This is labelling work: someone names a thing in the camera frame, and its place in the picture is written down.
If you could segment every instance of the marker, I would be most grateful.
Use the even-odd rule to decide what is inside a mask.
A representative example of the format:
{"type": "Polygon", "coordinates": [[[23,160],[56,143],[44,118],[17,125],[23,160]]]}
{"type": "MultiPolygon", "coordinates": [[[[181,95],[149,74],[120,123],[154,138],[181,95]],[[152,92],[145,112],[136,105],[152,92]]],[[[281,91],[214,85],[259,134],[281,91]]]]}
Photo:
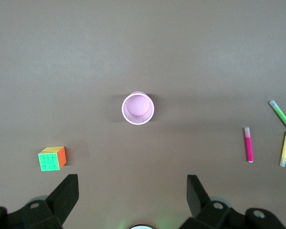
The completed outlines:
{"type": "Polygon", "coordinates": [[[247,147],[247,159],[248,162],[253,162],[253,152],[252,152],[252,145],[251,145],[251,136],[250,136],[250,129],[249,127],[245,127],[245,136],[246,136],[246,147],[247,147]]]}
{"type": "Polygon", "coordinates": [[[283,145],[283,150],[282,150],[282,157],[281,157],[281,167],[285,167],[286,165],[286,134],[285,134],[285,140],[284,140],[284,145],[283,145]]]}
{"type": "Polygon", "coordinates": [[[273,109],[276,111],[277,115],[282,119],[282,121],[286,125],[286,116],[281,110],[281,108],[279,108],[279,106],[276,104],[274,100],[271,100],[269,103],[273,107],[273,109]]]}

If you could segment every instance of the yellow highlighter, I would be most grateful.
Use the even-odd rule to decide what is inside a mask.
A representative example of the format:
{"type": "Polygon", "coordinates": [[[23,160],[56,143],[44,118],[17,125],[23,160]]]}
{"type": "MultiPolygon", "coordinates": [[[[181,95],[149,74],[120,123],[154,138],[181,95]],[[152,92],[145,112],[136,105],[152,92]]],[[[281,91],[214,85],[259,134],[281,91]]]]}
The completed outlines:
{"type": "Polygon", "coordinates": [[[283,145],[283,150],[282,150],[282,158],[281,158],[281,167],[285,167],[286,165],[286,134],[285,134],[285,140],[284,140],[284,145],[283,145]]]}

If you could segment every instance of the green highlighter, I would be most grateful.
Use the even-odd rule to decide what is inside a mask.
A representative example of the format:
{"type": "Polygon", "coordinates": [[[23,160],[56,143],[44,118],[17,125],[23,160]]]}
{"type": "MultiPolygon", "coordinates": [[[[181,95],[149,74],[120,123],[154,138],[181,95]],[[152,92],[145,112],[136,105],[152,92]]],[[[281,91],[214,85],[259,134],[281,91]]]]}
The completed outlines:
{"type": "Polygon", "coordinates": [[[277,115],[282,119],[282,121],[286,125],[286,116],[281,110],[281,108],[276,104],[274,100],[271,100],[269,103],[273,107],[273,109],[276,111],[277,115]]]}

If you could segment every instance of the pink cup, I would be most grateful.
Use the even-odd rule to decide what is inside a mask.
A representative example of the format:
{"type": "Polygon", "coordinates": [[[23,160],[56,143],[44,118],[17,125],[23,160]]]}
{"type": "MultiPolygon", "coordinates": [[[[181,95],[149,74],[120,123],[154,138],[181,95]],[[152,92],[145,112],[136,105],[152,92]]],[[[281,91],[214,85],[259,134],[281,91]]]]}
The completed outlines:
{"type": "Polygon", "coordinates": [[[122,104],[122,114],[131,124],[142,125],[151,120],[154,105],[150,97],[143,92],[134,92],[126,97],[122,104]]]}

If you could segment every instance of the cup rim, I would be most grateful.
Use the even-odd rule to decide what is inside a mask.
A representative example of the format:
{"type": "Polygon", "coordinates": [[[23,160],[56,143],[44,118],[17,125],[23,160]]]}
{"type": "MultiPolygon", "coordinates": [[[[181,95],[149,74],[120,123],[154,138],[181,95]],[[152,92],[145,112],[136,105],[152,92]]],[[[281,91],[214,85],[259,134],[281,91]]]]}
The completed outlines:
{"type": "Polygon", "coordinates": [[[149,120],[151,120],[151,118],[153,117],[153,113],[154,113],[154,104],[153,104],[153,101],[152,101],[152,99],[151,99],[150,97],[148,97],[148,95],[145,94],[144,92],[133,92],[133,93],[131,93],[129,96],[127,96],[127,97],[124,99],[124,101],[123,101],[123,104],[122,104],[122,114],[123,114],[124,118],[126,119],[126,121],[129,122],[129,123],[131,123],[131,124],[134,124],[134,125],[143,125],[143,124],[147,123],[149,120]],[[151,105],[152,105],[152,113],[151,113],[151,115],[148,117],[148,119],[146,119],[144,122],[141,122],[141,123],[134,123],[134,122],[130,121],[130,120],[126,117],[125,112],[124,112],[124,107],[125,107],[126,101],[127,101],[129,98],[131,98],[131,97],[133,97],[133,96],[136,96],[136,95],[144,96],[145,98],[147,98],[147,99],[149,100],[149,102],[150,102],[151,105]]]}
{"type": "Polygon", "coordinates": [[[154,229],[154,227],[147,225],[147,224],[137,224],[137,225],[131,226],[129,229],[135,229],[138,227],[146,227],[146,228],[154,229]]]}

